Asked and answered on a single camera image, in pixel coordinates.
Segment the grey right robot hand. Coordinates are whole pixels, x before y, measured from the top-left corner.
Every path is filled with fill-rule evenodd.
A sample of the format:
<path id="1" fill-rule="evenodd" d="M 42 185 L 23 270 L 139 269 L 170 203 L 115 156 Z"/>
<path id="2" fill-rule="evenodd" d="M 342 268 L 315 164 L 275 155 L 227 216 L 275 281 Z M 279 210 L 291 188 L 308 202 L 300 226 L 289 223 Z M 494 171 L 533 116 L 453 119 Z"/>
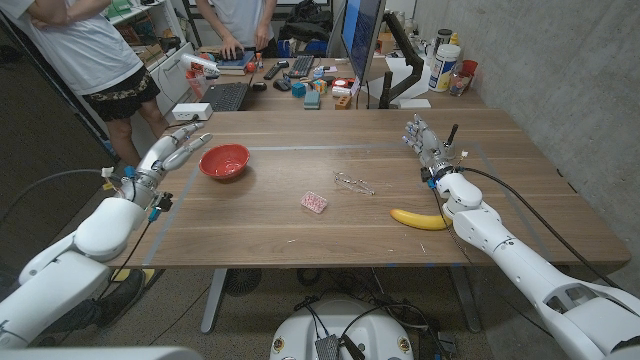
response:
<path id="1" fill-rule="evenodd" d="M 407 134 L 402 139 L 419 157 L 423 182 L 435 185 L 444 175 L 453 171 L 451 160 L 455 158 L 454 136 L 458 130 L 457 124 L 452 126 L 447 140 L 440 141 L 429 125 L 415 113 L 413 121 L 406 123 L 405 130 Z"/>

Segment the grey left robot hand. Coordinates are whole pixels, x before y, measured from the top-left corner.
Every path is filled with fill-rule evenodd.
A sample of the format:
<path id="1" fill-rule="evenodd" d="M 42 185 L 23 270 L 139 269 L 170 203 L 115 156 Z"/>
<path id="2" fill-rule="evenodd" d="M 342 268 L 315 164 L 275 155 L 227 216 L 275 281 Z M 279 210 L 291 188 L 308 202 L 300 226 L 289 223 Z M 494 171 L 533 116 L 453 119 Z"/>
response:
<path id="1" fill-rule="evenodd" d="M 203 127 L 203 123 L 190 124 L 160 138 L 135 169 L 134 178 L 122 184 L 122 193 L 118 198 L 147 208 L 156 197 L 156 189 L 167 173 L 179 169 L 196 150 L 213 138 L 211 133 L 200 137 L 194 135 Z"/>

